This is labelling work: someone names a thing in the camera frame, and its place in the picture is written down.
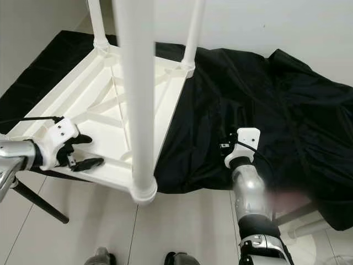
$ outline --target white tile floor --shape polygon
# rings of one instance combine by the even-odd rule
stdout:
[[[114,34],[108,0],[101,1],[107,34]],[[88,17],[78,31],[92,33]],[[137,207],[123,192],[92,183],[23,172],[20,179],[69,216],[61,224],[10,190],[0,204],[0,264],[83,264],[98,246],[116,254],[118,264],[163,264],[168,251],[185,251],[202,265],[238,263],[238,226],[233,194],[200,190],[158,194]],[[317,220],[317,213],[281,227],[286,231]],[[290,242],[296,264],[353,264],[353,229],[332,229]]]

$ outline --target floor grout line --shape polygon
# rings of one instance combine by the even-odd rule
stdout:
[[[233,204],[232,204],[232,195],[231,195],[231,191],[229,191],[229,201],[230,201],[230,203],[231,203],[231,213],[232,213],[233,227],[234,227],[234,238],[235,238],[235,240],[236,240],[237,258],[239,258],[238,241],[237,241],[237,229],[236,229],[236,222],[235,222],[235,219],[234,219],[234,211],[233,211]]]
[[[44,178],[44,180],[43,180],[43,182],[42,182],[42,185],[40,186],[40,188],[39,188],[37,194],[39,194],[40,191],[42,190],[42,187],[43,187],[43,185],[44,185],[44,182],[46,181],[46,178],[47,178],[47,176],[45,176],[45,178]],[[27,218],[28,218],[30,212],[32,211],[33,205],[34,205],[34,203],[32,203],[31,207],[29,208],[29,211],[28,211],[28,213],[27,213],[27,215],[26,215],[26,218],[24,219],[24,221],[23,221],[23,223],[22,223],[22,225],[21,225],[21,228],[20,228],[20,230],[19,230],[18,233],[17,233],[17,236],[16,236],[16,238],[15,238],[15,241],[13,242],[12,247],[10,248],[9,254],[7,255],[7,258],[6,258],[6,260],[5,260],[4,265],[6,265],[8,259],[10,258],[10,255],[11,255],[11,253],[12,253],[12,250],[13,250],[14,246],[16,245],[17,239],[18,239],[18,237],[20,236],[20,234],[21,234],[21,232],[22,232],[22,228],[23,228],[24,224],[26,223]]]
[[[138,212],[138,205],[137,205],[137,207],[136,207],[135,219],[134,219],[134,221],[133,221],[133,229],[132,229],[132,236],[131,236],[131,241],[130,241],[129,256],[128,256],[128,258],[127,258],[127,265],[129,265],[129,263],[130,263],[130,254],[131,254],[131,249],[132,249],[133,235],[135,234],[137,212]]]
[[[338,261],[337,261],[337,259],[336,259],[335,251],[333,250],[333,246],[332,246],[332,244],[331,244],[330,237],[329,237],[329,235],[327,234],[327,229],[325,229],[325,235],[326,235],[326,237],[327,237],[327,240],[329,241],[330,248],[331,248],[331,251],[332,251],[332,255],[333,255],[334,259],[335,259],[335,262],[336,262],[337,265],[339,265],[339,264],[338,264]]]

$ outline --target white cylindrical leg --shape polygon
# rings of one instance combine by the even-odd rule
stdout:
[[[130,191],[136,202],[149,203],[157,192],[153,176],[153,0],[113,0],[113,4],[132,149]]]
[[[184,58],[181,61],[182,65],[190,69],[195,68],[196,48],[197,44],[199,43],[201,33],[202,18],[205,11],[205,2],[205,0],[195,0]]]
[[[89,14],[92,21],[94,41],[97,48],[107,49],[108,40],[105,37],[103,18],[101,16],[99,0],[88,0]]]
[[[330,225],[324,219],[321,219],[288,231],[288,236],[291,239],[296,239],[298,237],[310,235],[327,228],[330,228]]]

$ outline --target black tripod leg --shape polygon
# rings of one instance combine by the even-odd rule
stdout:
[[[68,223],[68,217],[64,216],[61,212],[56,210],[53,206],[51,206],[49,203],[43,200],[40,196],[38,196],[35,192],[33,192],[30,188],[28,188],[25,184],[23,184],[18,179],[15,179],[12,185],[12,189],[18,192],[19,194],[21,194],[26,199],[30,200],[38,207],[45,210],[48,214],[52,215],[63,224]]]

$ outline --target black cloth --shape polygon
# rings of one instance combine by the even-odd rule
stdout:
[[[107,36],[116,44],[114,36]],[[25,116],[91,50],[93,36],[60,32],[0,99],[0,120]],[[156,44],[180,61],[184,46]],[[155,177],[165,193],[231,189],[218,148],[238,127],[261,130],[255,165],[272,190],[298,189],[337,230],[353,226],[353,88],[315,73],[276,50],[268,59],[244,51],[198,49]],[[1,124],[7,133],[15,124]]]

